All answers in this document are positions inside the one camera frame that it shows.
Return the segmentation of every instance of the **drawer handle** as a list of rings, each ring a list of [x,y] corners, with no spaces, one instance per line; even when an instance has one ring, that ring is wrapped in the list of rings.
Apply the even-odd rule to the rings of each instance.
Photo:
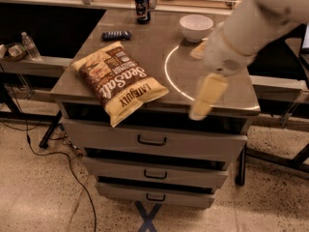
[[[161,142],[161,143],[153,143],[153,142],[142,141],[141,137],[142,136],[140,134],[137,136],[137,141],[141,144],[147,144],[147,145],[153,145],[153,146],[164,146],[166,144],[166,137],[163,138],[163,142]]]
[[[164,176],[163,176],[163,177],[157,177],[157,176],[151,176],[151,175],[148,175],[148,174],[147,174],[147,169],[145,169],[145,170],[144,170],[144,176],[145,176],[146,178],[152,178],[152,179],[164,180],[164,179],[166,179],[166,177],[167,177],[167,172],[165,171],[165,174],[164,174]]]
[[[161,199],[157,199],[157,198],[151,198],[150,195],[147,193],[146,194],[146,198],[149,201],[154,201],[154,202],[163,202],[165,200],[165,194],[163,194],[163,197]]]

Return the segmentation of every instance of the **white bowl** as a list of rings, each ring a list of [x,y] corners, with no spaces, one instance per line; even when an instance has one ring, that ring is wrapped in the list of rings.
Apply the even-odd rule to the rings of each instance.
[[[183,36],[190,42],[198,43],[206,37],[213,26],[213,21],[207,16],[190,14],[180,20]]]

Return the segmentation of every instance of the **black cable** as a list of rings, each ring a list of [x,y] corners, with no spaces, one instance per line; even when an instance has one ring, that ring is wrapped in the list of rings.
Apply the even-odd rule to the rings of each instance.
[[[70,140],[68,139],[68,137],[65,137],[63,140],[62,140],[62,145],[65,145],[65,146],[68,146],[70,149],[74,150],[74,146],[73,144],[70,142]]]
[[[1,67],[1,69],[2,69],[2,72],[5,73],[4,68],[2,67],[1,63],[0,63],[0,67]],[[15,102],[16,102],[16,104],[17,104],[17,106],[18,106],[18,108],[19,108],[21,114],[23,114],[22,109],[21,109],[21,107],[20,107],[20,105],[19,105],[19,102],[18,102],[18,100],[17,100],[16,94],[15,94],[15,92],[14,92],[14,89],[13,89],[13,87],[12,87],[11,84],[9,84],[9,85],[10,85],[10,87],[11,87],[11,90],[12,90],[13,94],[14,94]],[[96,231],[97,231],[97,213],[96,213],[96,209],[95,209],[95,205],[94,205],[93,199],[92,199],[92,197],[91,197],[89,191],[87,190],[87,188],[78,180],[77,176],[75,175],[75,173],[74,173],[74,171],[73,171],[73,169],[72,169],[72,167],[71,167],[70,156],[69,156],[67,153],[64,153],[64,152],[51,152],[51,153],[46,153],[46,154],[38,154],[37,152],[35,152],[35,151],[33,150],[33,148],[32,148],[32,145],[31,145],[31,138],[30,138],[30,135],[29,135],[28,120],[27,120],[27,118],[25,118],[25,117],[24,117],[23,119],[25,120],[25,123],[26,123],[26,130],[25,130],[25,131],[26,131],[27,142],[28,142],[28,144],[29,144],[30,150],[32,151],[32,153],[33,153],[34,155],[36,155],[36,156],[38,156],[38,157],[46,157],[46,156],[52,156],[52,155],[63,155],[63,156],[65,156],[65,157],[68,159],[69,168],[70,168],[70,172],[71,172],[72,176],[75,178],[76,182],[77,182],[81,187],[83,187],[83,188],[85,189],[85,191],[86,191],[86,193],[87,193],[87,195],[88,195],[88,198],[89,198],[89,201],[90,201],[90,204],[91,204],[91,206],[92,206],[93,213],[94,213],[94,220],[95,220],[94,229],[95,229],[95,232],[96,232]]]
[[[94,202],[93,202],[93,199],[89,193],[89,191],[87,190],[87,188],[78,180],[77,176],[75,175],[75,173],[73,172],[73,169],[71,167],[71,159],[70,159],[70,156],[67,154],[67,153],[64,153],[64,152],[51,152],[51,153],[46,153],[46,154],[38,154],[37,152],[35,152],[31,146],[31,139],[30,139],[30,136],[27,132],[27,142],[29,144],[29,147],[32,151],[32,153],[38,157],[45,157],[45,156],[52,156],[52,155],[63,155],[65,156],[67,159],[68,159],[68,162],[69,162],[69,167],[70,167],[70,172],[72,174],[72,176],[75,178],[76,182],[84,188],[84,190],[86,191],[87,195],[88,195],[88,198],[89,198],[89,201],[90,201],[90,204],[92,206],[92,209],[93,209],[93,213],[94,213],[94,217],[95,217],[95,232],[97,231],[97,213],[96,213],[96,209],[95,209],[95,205],[94,205]]]
[[[29,128],[29,129],[20,129],[20,128],[15,128],[15,127],[12,127],[12,126],[9,126],[8,124],[6,124],[5,122],[2,122],[0,121],[1,124],[3,124],[4,126],[8,127],[8,128],[11,128],[13,130],[16,130],[16,131],[30,131],[30,130],[33,130],[35,129],[36,127],[38,127],[40,124],[41,124],[42,121],[39,121],[34,127],[32,128]]]

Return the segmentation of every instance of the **speckled floor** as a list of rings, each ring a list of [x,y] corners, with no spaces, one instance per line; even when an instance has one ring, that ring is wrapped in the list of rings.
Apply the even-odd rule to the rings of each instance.
[[[43,106],[31,101],[23,101],[21,106],[24,111],[36,107],[53,110],[50,104]],[[58,155],[34,155],[27,144],[25,125],[12,121],[6,121],[6,125],[0,123],[0,231],[94,231],[94,214],[88,196],[72,177],[67,159]],[[47,127],[48,124],[41,124],[29,131],[33,149],[40,154],[60,151],[70,155],[73,171],[94,201],[97,231],[309,231],[308,174],[248,158],[245,186],[236,186],[236,168],[231,166],[229,178],[216,192],[215,202],[209,209],[152,203],[139,204],[138,209],[133,201],[99,196],[96,179],[62,140],[49,140],[48,149],[40,149]],[[248,145],[292,158],[308,143],[308,131],[309,120],[292,118],[281,129],[278,118],[263,115],[251,127]],[[63,135],[58,128],[52,138]],[[145,222],[141,214],[149,215]]]

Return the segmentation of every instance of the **power cord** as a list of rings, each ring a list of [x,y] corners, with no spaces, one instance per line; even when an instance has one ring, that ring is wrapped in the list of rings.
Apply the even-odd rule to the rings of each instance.
[[[0,63],[0,67],[1,67],[1,69],[2,69],[2,72],[5,73],[4,68],[2,67],[1,63]],[[15,94],[15,92],[14,92],[14,89],[13,89],[13,87],[12,87],[12,85],[11,85],[10,83],[9,83],[9,86],[11,87],[11,90],[12,90],[12,92],[13,92],[13,94],[14,94],[15,102],[16,102],[16,104],[17,104],[17,106],[18,106],[18,108],[19,108],[21,114],[23,114],[22,109],[21,109],[21,107],[20,107],[20,105],[19,105],[19,102],[18,102],[18,100],[17,100],[16,94]],[[36,156],[38,156],[38,157],[46,157],[46,156],[52,156],[52,155],[62,155],[62,156],[65,156],[65,157],[68,159],[69,168],[70,168],[70,172],[71,172],[72,176],[74,177],[74,179],[76,180],[76,182],[77,182],[81,187],[84,188],[84,190],[86,191],[86,193],[87,193],[87,195],[88,195],[88,198],[89,198],[89,201],[90,201],[90,204],[91,204],[91,206],[92,206],[93,213],[94,213],[94,223],[95,223],[95,225],[94,225],[94,231],[96,232],[96,231],[97,231],[97,213],[96,213],[96,209],[95,209],[95,205],[94,205],[93,199],[92,199],[92,197],[91,197],[89,191],[87,190],[87,188],[78,180],[77,176],[75,175],[75,173],[74,173],[74,171],[73,171],[73,169],[72,169],[72,167],[71,167],[71,159],[70,159],[70,156],[69,156],[67,153],[64,153],[64,152],[51,152],[51,153],[46,153],[46,154],[39,154],[39,153],[35,152],[35,151],[33,150],[33,148],[32,148],[32,145],[31,145],[31,138],[30,138],[30,135],[29,135],[29,130],[32,130],[33,128],[29,129],[29,125],[28,125],[28,120],[27,120],[27,118],[24,117],[23,119],[25,120],[25,123],[26,123],[26,129],[25,129],[25,130],[20,130],[20,129],[17,129],[17,128],[8,126],[7,124],[5,124],[5,123],[3,123],[3,122],[1,122],[1,123],[4,124],[5,126],[8,126],[8,127],[11,128],[11,129],[14,129],[14,130],[26,131],[26,139],[27,139],[28,145],[29,145],[29,147],[30,147],[30,150],[32,151],[32,153],[33,153],[34,155],[36,155]]]
[[[62,144],[67,146],[69,149],[71,149],[76,154],[77,157],[84,156],[82,151],[71,143],[69,136],[66,133],[64,136],[60,136],[56,138],[49,138],[49,140],[51,141],[62,140]]]

